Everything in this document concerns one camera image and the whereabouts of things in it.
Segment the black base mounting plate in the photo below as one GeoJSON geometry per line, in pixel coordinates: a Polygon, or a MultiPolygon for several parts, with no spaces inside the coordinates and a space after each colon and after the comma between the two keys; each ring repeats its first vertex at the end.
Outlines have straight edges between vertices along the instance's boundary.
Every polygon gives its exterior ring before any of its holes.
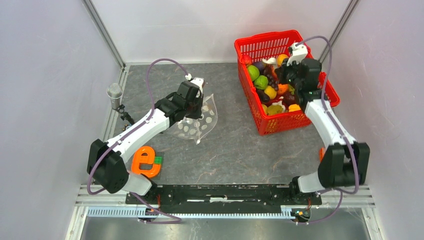
{"type": "Polygon", "coordinates": [[[168,214],[271,214],[281,206],[322,204],[321,197],[291,184],[163,184],[143,199],[168,214]]]}

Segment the yellow lemon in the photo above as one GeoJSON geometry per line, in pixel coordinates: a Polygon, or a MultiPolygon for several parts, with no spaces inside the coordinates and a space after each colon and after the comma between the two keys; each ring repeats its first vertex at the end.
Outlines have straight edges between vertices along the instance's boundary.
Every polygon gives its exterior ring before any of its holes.
{"type": "Polygon", "coordinates": [[[270,100],[275,99],[277,96],[277,91],[270,85],[268,85],[263,91],[269,97],[270,100]]]}

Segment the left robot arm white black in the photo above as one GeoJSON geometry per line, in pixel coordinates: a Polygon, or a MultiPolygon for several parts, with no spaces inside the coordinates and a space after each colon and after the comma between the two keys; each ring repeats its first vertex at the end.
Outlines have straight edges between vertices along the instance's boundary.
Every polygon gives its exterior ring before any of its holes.
{"type": "Polygon", "coordinates": [[[158,100],[141,120],[123,133],[107,141],[96,139],[90,145],[87,173],[102,186],[100,190],[88,189],[90,195],[103,191],[115,194],[121,190],[138,194],[145,204],[153,203],[157,190],[143,174],[127,170],[126,162],[150,139],[187,119],[199,119],[203,105],[203,78],[183,81],[176,92],[158,100]]]}

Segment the clear dotted zip top bag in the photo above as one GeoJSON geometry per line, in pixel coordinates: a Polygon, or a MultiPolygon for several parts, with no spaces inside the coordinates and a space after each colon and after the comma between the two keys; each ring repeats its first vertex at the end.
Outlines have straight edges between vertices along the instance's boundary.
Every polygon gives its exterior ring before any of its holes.
{"type": "Polygon", "coordinates": [[[218,122],[218,111],[214,94],[208,95],[203,99],[200,110],[199,119],[185,117],[167,129],[165,133],[182,140],[194,140],[195,144],[198,145],[218,122]]]}

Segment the dark red plum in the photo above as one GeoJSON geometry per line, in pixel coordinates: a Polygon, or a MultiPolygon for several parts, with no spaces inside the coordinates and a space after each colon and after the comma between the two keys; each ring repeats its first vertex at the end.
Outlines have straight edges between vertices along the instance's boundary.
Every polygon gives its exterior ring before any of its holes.
{"type": "Polygon", "coordinates": [[[293,95],[290,91],[286,91],[282,95],[282,97],[283,97],[282,101],[287,107],[298,104],[296,96],[293,95]]]}

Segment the yellow green pepper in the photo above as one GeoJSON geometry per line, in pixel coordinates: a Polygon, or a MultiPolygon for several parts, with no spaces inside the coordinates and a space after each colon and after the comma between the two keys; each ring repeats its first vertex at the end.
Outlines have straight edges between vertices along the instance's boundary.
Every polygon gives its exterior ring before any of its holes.
{"type": "Polygon", "coordinates": [[[266,109],[266,114],[268,116],[273,116],[273,115],[277,115],[277,114],[281,114],[285,112],[285,107],[281,106],[281,105],[270,105],[267,109],[266,109]]]}

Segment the green small block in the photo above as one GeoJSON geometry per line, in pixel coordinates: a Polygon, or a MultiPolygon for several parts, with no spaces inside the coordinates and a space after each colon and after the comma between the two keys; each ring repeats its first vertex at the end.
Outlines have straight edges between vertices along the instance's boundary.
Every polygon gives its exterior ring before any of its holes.
{"type": "Polygon", "coordinates": [[[163,163],[163,157],[162,156],[155,156],[153,159],[152,165],[158,165],[161,166],[163,163]]]}

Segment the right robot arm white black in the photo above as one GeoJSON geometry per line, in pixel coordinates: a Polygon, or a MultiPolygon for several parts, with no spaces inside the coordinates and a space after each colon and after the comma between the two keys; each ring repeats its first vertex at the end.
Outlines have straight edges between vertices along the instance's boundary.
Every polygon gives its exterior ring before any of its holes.
{"type": "Polygon", "coordinates": [[[275,70],[278,79],[294,88],[296,103],[316,128],[325,152],[317,171],[299,176],[289,189],[289,199],[302,204],[309,193],[337,189],[346,193],[353,187],[356,193],[366,180],[370,147],[358,142],[335,116],[325,94],[326,84],[319,86],[322,64],[313,58],[289,62],[283,60],[275,70]]]}

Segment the yellow orange lemon fruit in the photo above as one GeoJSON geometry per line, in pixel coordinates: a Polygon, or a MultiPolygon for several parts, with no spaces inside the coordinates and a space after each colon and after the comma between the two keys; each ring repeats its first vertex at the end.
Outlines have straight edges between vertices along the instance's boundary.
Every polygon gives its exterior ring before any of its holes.
{"type": "Polygon", "coordinates": [[[276,58],[276,64],[277,64],[277,66],[280,67],[283,64],[283,61],[285,59],[287,59],[287,58],[289,58],[289,56],[286,55],[286,54],[280,54],[280,55],[278,55],[277,58],[276,58]]]}

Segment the orange letter e toy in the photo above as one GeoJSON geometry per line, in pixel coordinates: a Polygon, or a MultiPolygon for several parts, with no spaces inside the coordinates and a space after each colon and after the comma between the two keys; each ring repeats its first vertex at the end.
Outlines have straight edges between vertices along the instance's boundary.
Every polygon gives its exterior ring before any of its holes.
{"type": "Polygon", "coordinates": [[[150,146],[139,148],[132,159],[131,172],[151,179],[159,175],[162,165],[152,165],[154,157],[163,157],[150,146]]]}

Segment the dark eggplant lower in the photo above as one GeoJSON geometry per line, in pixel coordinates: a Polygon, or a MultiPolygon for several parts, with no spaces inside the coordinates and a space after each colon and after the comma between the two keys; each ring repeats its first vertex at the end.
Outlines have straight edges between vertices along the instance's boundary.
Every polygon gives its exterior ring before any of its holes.
{"type": "Polygon", "coordinates": [[[270,97],[261,89],[256,89],[256,94],[262,104],[267,104],[271,99],[270,97]]]}

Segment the grey microphone on stand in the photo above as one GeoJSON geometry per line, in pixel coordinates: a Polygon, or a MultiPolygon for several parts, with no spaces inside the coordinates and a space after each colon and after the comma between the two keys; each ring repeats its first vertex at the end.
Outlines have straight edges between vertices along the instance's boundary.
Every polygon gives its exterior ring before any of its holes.
{"type": "Polygon", "coordinates": [[[128,121],[130,125],[134,125],[134,119],[125,111],[125,106],[122,104],[123,88],[118,83],[112,83],[107,88],[106,93],[110,99],[111,109],[118,112],[122,120],[128,121]]]}

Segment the green apple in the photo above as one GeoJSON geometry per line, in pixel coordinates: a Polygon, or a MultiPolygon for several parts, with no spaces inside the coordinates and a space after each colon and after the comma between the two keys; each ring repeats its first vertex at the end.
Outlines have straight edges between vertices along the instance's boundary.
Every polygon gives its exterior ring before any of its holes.
{"type": "Polygon", "coordinates": [[[259,69],[254,65],[248,65],[246,67],[250,80],[253,82],[260,76],[259,69]]]}

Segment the dark purple grape bunch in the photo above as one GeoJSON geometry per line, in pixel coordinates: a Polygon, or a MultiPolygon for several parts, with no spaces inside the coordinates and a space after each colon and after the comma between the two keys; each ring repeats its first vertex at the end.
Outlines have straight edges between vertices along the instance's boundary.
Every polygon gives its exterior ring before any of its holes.
{"type": "Polygon", "coordinates": [[[280,83],[278,77],[273,74],[267,74],[266,77],[268,79],[268,85],[277,92],[279,90],[280,83]]]}

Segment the purple eggplant top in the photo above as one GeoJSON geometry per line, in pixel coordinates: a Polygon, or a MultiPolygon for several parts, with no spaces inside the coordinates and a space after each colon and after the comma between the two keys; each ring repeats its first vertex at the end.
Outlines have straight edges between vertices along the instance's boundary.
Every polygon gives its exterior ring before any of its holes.
{"type": "Polygon", "coordinates": [[[256,61],[252,63],[260,72],[263,72],[265,67],[267,66],[263,61],[256,61]]]}

